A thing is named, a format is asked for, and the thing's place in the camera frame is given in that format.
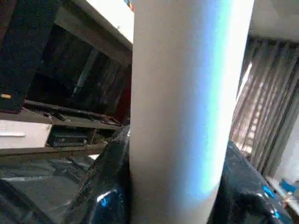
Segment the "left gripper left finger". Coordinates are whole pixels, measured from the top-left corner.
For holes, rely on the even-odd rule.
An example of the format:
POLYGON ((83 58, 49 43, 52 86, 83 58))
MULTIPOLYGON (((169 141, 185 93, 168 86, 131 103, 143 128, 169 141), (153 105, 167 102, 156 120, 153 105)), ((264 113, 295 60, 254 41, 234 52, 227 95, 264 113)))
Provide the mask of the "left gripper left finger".
POLYGON ((118 129, 89 167, 63 224, 128 224, 130 126, 118 129))

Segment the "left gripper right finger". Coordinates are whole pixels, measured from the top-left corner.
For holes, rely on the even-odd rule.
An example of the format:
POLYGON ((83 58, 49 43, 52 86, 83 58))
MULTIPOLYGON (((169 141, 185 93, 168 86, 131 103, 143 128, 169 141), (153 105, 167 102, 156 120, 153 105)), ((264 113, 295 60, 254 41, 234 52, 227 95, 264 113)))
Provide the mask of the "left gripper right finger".
POLYGON ((210 224, 291 224, 292 218, 263 176, 228 142, 210 224))

